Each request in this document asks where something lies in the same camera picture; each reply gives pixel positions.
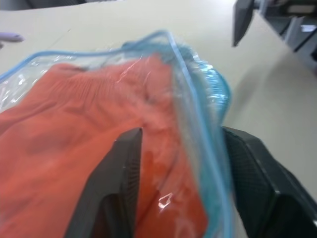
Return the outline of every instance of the plastic bag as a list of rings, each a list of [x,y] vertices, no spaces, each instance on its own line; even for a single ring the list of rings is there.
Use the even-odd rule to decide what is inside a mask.
[[[0,82],[1,164],[10,168],[0,176],[1,235],[63,236],[89,173],[120,133],[142,127],[135,237],[233,236],[221,131],[229,90],[170,33],[108,52],[39,52]],[[8,146],[14,133],[19,138]],[[94,158],[88,164],[85,154]],[[12,203],[15,193],[20,197]],[[25,225],[13,229],[17,223]]]

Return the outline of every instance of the orange fabric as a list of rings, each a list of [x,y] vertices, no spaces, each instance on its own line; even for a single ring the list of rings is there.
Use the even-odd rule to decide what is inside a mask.
[[[87,177],[134,127],[143,128],[135,237],[201,237],[207,218],[171,78],[156,56],[96,71],[59,64],[1,113],[0,237],[63,237]]]

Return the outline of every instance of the folded fabric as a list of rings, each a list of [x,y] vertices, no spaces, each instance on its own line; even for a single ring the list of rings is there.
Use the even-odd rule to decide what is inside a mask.
[[[89,174],[134,127],[143,128],[135,237],[202,237],[172,70],[155,55],[94,71],[55,65],[0,114],[0,237],[63,237]]]

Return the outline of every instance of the white table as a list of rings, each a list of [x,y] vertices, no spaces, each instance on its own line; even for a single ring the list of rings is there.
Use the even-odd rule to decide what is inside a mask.
[[[261,138],[317,201],[317,78],[258,14],[232,48],[233,3],[128,0],[0,11],[0,31],[26,38],[0,50],[0,73],[39,50],[116,47],[157,29],[170,30],[229,82],[233,103],[225,125]]]

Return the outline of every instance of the black holder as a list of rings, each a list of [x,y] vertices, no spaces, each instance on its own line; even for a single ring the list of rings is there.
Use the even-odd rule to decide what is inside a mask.
[[[139,128],[117,138],[88,178],[65,238],[133,237],[141,143]]]
[[[249,238],[316,238],[317,205],[256,137],[223,129],[236,207]]]

